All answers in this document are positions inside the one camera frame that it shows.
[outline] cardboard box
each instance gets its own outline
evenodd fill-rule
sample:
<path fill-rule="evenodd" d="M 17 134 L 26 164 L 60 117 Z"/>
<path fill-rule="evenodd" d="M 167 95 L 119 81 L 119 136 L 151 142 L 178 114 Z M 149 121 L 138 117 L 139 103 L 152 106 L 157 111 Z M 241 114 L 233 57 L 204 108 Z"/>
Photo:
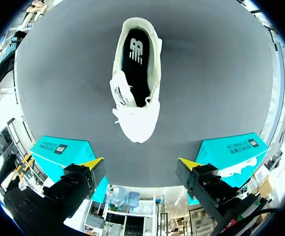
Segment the cardboard box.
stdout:
<path fill-rule="evenodd" d="M 266 198 L 272 191 L 273 187 L 270 183 L 270 180 L 267 179 L 259 188 L 258 191 L 261 197 Z"/>

